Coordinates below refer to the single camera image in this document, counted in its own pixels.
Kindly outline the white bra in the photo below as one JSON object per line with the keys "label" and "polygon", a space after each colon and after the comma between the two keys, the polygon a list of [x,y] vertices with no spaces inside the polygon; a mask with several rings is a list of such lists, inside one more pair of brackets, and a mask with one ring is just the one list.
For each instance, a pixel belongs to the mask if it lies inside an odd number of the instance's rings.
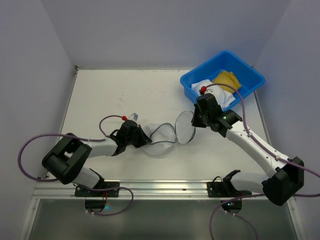
{"label": "white bra", "polygon": [[[205,79],[200,82],[192,84],[191,89],[198,96],[200,96],[200,93],[199,93],[200,88],[202,86],[207,86],[211,83],[212,82],[209,79]],[[232,93],[223,90],[219,85],[213,85],[213,86],[210,86],[210,88],[213,90],[213,95],[222,110],[225,110],[226,108],[228,108],[230,104],[236,100]]]}

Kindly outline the white mesh laundry bag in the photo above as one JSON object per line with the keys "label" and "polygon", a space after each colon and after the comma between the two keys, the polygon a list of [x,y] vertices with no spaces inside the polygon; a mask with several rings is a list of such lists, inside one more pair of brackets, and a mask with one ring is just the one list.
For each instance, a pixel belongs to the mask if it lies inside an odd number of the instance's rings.
{"label": "white mesh laundry bag", "polygon": [[174,124],[164,122],[144,125],[142,129],[151,143],[140,149],[152,157],[159,157],[170,152],[176,144],[188,144],[196,134],[196,128],[192,126],[193,116],[192,111],[185,110],[177,116]]}

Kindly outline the yellow bra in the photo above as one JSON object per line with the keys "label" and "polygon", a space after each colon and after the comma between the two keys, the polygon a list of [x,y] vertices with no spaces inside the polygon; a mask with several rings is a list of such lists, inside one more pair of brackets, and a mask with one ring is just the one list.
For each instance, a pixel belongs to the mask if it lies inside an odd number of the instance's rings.
{"label": "yellow bra", "polygon": [[219,85],[224,91],[227,91],[233,94],[234,90],[239,90],[242,85],[239,80],[236,78],[233,72],[228,72],[226,70],[222,70],[217,77],[212,80],[213,84],[222,84]]}

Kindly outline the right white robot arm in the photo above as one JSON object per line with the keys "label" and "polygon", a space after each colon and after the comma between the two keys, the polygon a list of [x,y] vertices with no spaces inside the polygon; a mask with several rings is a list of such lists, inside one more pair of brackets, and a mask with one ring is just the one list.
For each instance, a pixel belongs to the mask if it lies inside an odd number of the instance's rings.
{"label": "right white robot arm", "polygon": [[277,151],[244,126],[245,120],[233,110],[223,111],[214,95],[196,99],[191,120],[196,128],[209,127],[245,151],[264,171],[263,174],[233,170],[221,181],[207,183],[209,197],[239,197],[264,194],[273,204],[282,206],[304,186],[304,162]]}

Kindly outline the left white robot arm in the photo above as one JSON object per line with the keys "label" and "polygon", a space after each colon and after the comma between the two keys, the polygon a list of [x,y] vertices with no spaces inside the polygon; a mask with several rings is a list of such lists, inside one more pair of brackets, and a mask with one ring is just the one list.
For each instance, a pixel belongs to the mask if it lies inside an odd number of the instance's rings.
{"label": "left white robot arm", "polygon": [[140,148],[151,144],[151,138],[133,120],[125,120],[120,129],[102,140],[85,143],[72,133],[66,134],[45,155],[41,164],[58,181],[80,185],[87,189],[101,189],[105,181],[96,171],[84,167],[88,158],[113,157],[128,146]]}

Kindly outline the blue plastic tub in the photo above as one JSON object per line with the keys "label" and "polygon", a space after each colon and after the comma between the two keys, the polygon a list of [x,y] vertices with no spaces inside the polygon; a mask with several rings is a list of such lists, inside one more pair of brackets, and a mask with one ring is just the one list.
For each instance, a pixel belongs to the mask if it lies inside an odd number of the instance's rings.
{"label": "blue plastic tub", "polygon": [[213,80],[222,71],[232,72],[238,79],[241,84],[238,91],[242,98],[246,98],[265,83],[263,75],[231,51],[225,50],[182,75],[180,83],[185,96],[195,104],[199,91],[194,91],[192,85],[203,80]]}

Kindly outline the aluminium mounting rail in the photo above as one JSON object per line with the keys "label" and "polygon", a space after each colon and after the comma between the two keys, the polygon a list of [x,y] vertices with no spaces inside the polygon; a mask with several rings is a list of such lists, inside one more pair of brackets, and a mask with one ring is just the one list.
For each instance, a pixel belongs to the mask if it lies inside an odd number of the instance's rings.
{"label": "aluminium mounting rail", "polygon": [[[208,180],[108,180],[108,184],[117,184],[120,190],[107,195],[111,200],[129,200],[131,193],[135,200],[223,200],[226,197],[209,197]],[[39,182],[35,185],[34,199],[101,199],[101,194],[84,193],[73,184],[59,182]]]}

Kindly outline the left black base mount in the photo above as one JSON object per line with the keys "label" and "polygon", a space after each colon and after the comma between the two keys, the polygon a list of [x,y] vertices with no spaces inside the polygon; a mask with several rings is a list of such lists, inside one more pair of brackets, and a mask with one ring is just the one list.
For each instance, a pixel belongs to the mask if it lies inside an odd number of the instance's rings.
{"label": "left black base mount", "polygon": [[107,209],[107,198],[117,198],[119,196],[120,183],[118,181],[105,181],[100,178],[97,185],[93,189],[98,191],[88,190],[85,187],[77,186],[75,188],[75,197],[86,198],[84,207],[88,212],[101,213]]}

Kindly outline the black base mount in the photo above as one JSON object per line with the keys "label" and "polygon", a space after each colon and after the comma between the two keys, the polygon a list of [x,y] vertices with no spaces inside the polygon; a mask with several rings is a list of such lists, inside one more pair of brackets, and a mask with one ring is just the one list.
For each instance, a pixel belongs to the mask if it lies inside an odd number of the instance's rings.
{"label": "black base mount", "polygon": [[[206,183],[207,195],[209,198],[236,198],[240,196],[251,195],[251,191],[237,190],[232,185],[231,180],[234,176],[238,176],[240,170],[233,170],[227,174],[224,178],[216,176],[213,180]],[[222,205],[223,210],[228,213],[238,214],[242,209],[242,200],[234,200]]]}
{"label": "black base mount", "polygon": [[119,196],[120,183],[118,181],[105,181],[100,178],[97,185],[93,189],[98,191],[88,190],[85,187],[77,186],[75,188],[75,197],[86,198],[84,207],[88,212],[101,213],[107,209],[107,198],[117,198]]}

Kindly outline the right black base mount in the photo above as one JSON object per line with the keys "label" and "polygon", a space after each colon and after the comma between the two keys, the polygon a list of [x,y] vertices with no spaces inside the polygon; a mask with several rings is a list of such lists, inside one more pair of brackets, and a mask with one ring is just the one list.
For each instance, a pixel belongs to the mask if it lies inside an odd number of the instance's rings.
{"label": "right black base mount", "polygon": [[[237,190],[232,185],[231,180],[234,176],[238,176],[240,170],[233,170],[227,174],[224,178],[216,176],[213,180],[206,183],[207,195],[209,198],[236,198],[240,196],[251,195],[251,191]],[[234,200],[222,205],[223,210],[228,213],[238,214],[242,209],[242,200]]]}

